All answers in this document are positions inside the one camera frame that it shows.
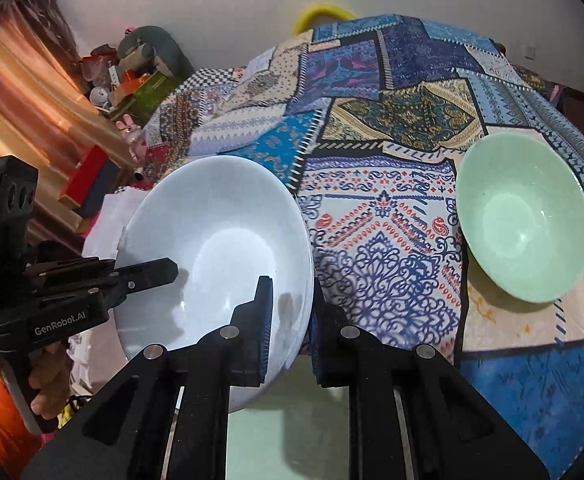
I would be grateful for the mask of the person's left hand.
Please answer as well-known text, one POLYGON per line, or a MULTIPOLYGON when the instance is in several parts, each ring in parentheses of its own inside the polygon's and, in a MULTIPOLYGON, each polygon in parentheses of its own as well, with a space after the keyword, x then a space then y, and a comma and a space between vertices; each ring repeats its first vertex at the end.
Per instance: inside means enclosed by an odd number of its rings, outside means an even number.
MULTIPOLYGON (((34 359, 28 384, 37 390, 37 396, 30 402, 35 415, 43 419, 56 418, 68 402, 70 396, 70 376, 73 362, 66 353, 64 344, 56 342, 42 349, 42 354, 34 359)), ((5 401, 6 380, 0 365, 0 412, 5 401)))

